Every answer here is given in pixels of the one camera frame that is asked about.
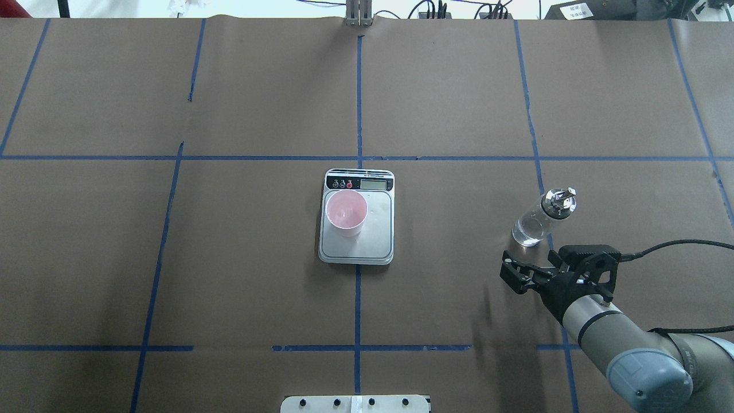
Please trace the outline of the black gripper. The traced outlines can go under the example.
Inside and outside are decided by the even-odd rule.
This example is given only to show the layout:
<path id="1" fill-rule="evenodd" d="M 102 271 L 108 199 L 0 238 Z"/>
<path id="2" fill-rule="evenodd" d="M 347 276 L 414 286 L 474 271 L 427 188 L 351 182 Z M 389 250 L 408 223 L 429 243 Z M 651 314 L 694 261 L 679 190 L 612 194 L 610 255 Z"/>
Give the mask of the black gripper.
<path id="1" fill-rule="evenodd" d="M 541 267 L 505 250 L 499 275 L 516 294 L 537 290 L 545 308 L 562 324 L 567 309 L 581 297 L 598 294 L 613 300 L 620 259 L 621 252 L 609 245 L 567 245 L 550 251 L 552 266 Z M 535 274 L 540 274 L 537 282 Z"/>

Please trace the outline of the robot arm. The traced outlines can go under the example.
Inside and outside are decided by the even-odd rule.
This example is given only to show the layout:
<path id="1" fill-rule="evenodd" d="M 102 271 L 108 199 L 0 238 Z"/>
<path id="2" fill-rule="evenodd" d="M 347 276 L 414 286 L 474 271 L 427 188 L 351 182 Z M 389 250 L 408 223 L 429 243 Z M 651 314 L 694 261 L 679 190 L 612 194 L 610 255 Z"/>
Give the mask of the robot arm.
<path id="1" fill-rule="evenodd" d="M 611 389 L 637 412 L 731 412 L 732 343 L 704 329 L 641 329 L 614 303 L 617 269 L 649 254 L 609 245 L 566 245 L 549 267 L 504 251 L 501 279 L 517 294 L 534 290 Z"/>

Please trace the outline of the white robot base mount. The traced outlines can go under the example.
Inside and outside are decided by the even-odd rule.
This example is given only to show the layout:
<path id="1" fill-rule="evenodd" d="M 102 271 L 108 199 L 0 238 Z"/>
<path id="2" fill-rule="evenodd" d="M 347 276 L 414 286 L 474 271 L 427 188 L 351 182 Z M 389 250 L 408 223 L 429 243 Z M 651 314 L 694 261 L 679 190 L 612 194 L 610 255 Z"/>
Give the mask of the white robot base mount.
<path id="1" fill-rule="evenodd" d="M 280 412 L 432 412 L 429 396 L 302 395 L 288 396 Z"/>

